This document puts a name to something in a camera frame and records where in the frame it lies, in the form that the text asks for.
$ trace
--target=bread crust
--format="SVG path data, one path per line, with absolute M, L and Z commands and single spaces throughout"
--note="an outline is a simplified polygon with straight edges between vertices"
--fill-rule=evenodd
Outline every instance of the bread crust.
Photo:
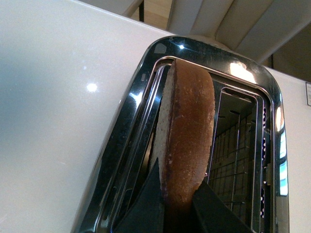
M 185 230 L 192 196 L 207 169 L 214 115 L 210 74 L 175 60 L 163 91 L 154 147 L 166 208 L 165 232 Z

